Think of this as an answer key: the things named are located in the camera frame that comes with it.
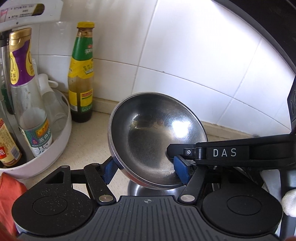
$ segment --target stainless steel bowl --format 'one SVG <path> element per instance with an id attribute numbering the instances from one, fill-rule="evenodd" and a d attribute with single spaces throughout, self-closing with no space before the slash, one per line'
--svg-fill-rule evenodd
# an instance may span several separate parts
<path id="1" fill-rule="evenodd" d="M 109 149 L 133 182 L 148 188 L 182 186 L 166 156 L 171 143 L 207 141 L 195 114 L 178 100 L 160 93 L 138 93 L 113 110 L 108 128 Z"/>

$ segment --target beige countertop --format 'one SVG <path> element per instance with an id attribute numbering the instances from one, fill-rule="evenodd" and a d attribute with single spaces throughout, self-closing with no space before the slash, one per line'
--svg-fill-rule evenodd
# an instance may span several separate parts
<path id="1" fill-rule="evenodd" d="M 58 160 L 39 175 L 21 180 L 21 182 L 29 189 L 61 165 L 69 165 L 71 169 L 83 169 L 90 163 L 103 163 L 110 156 L 107 141 L 109 117 L 109 114 L 93 112 L 93 116 L 88 122 L 72 122 L 69 142 Z M 203 125 L 209 141 L 247 137 L 246 134 L 216 125 L 208 123 L 203 123 Z M 127 195 L 128 182 L 129 179 L 118 170 L 108 185 L 117 200 L 121 195 Z M 73 188 L 87 194 L 84 184 L 73 184 Z"/>

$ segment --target dark liquid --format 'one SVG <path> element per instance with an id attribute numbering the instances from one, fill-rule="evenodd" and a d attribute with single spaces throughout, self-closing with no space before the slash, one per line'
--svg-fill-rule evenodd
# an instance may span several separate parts
<path id="1" fill-rule="evenodd" d="M 12 167 L 18 167 L 20 165 L 23 165 L 25 163 L 27 163 L 27 157 L 26 157 L 26 153 L 25 153 L 25 150 L 22 148 L 21 144 L 19 143 L 19 141 L 17 139 L 14 139 L 13 140 L 15 141 L 15 144 L 17 145 L 17 147 L 19 148 L 20 150 L 20 153 L 22 154 L 21 158 L 18 160 L 17 163 L 15 163 L 14 165 L 10 166 L 10 167 L 7 167 L 5 165 L 3 165 L 2 162 L 0 162 L 0 168 L 12 168 Z"/>
<path id="2" fill-rule="evenodd" d="M 84 113 L 79 113 L 71 110 L 72 120 L 78 123 L 87 122 L 91 118 L 91 115 L 92 115 L 92 110 Z"/>

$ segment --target bowl rim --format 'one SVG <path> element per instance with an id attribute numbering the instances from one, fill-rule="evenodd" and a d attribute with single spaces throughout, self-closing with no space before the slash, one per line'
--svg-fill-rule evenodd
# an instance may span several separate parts
<path id="1" fill-rule="evenodd" d="M 111 130 L 111 127 L 112 127 L 112 120 L 113 120 L 113 117 L 115 115 L 115 112 L 116 110 L 124 103 L 126 102 L 127 100 L 133 98 L 133 97 L 136 97 L 136 96 L 140 96 L 140 95 L 147 95 L 147 94 L 152 94 L 152 95 L 159 95 L 159 96 L 164 96 L 164 97 L 167 97 L 169 99 L 172 99 L 174 101 L 176 101 L 177 103 L 179 103 L 180 105 L 182 105 L 185 109 L 187 109 L 191 115 L 197 120 L 197 122 L 199 123 L 200 127 L 202 128 L 202 131 L 203 131 L 203 134 L 205 136 L 205 139 L 206 141 L 208 141 L 208 138 L 207 138 L 207 134 L 205 132 L 205 129 L 201 123 L 201 121 L 198 119 L 198 117 L 193 113 L 192 110 L 190 110 L 185 104 L 183 104 L 181 101 L 171 97 L 171 96 L 168 96 L 166 94 L 162 94 L 162 93 L 159 93 L 159 92 L 140 92 L 140 93 L 136 93 L 136 94 L 132 94 L 130 96 L 128 96 L 127 98 L 123 99 L 122 101 L 120 101 L 116 106 L 115 108 L 113 109 L 111 115 L 110 115 L 110 118 L 109 118 L 109 123 L 108 123 L 108 141 L 109 141 L 109 147 L 111 148 L 111 152 L 112 154 L 114 154 L 115 158 L 117 159 L 117 161 L 120 163 L 120 165 L 126 170 L 126 172 L 128 172 L 128 174 L 130 174 L 131 176 L 133 176 L 135 179 L 137 179 L 140 183 L 143 183 L 143 186 L 147 187 L 149 186 L 150 188 L 154 188 L 154 189 L 173 189 L 173 188 L 177 188 L 177 187 L 181 187 L 183 186 L 184 184 L 180 181 L 180 183 L 178 184 L 174 184 L 174 185 L 163 185 L 163 184 L 158 184 L 158 183 L 154 183 L 154 182 L 151 182 L 151 181 L 148 181 L 142 177 L 140 177 L 139 175 L 137 175 L 136 173 L 134 173 L 125 163 L 124 161 L 120 158 L 119 154 L 117 153 L 116 151 L 116 148 L 115 148 L 115 145 L 113 143 L 113 139 L 112 139 L 112 130 Z"/>

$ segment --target purple and yellow neck label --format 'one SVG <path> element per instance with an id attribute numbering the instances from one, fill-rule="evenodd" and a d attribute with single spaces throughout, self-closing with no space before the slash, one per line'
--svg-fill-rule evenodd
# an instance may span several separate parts
<path id="1" fill-rule="evenodd" d="M 34 78 L 34 69 L 31 57 L 31 39 L 24 45 L 10 52 L 10 82 L 13 86 L 23 85 Z"/>

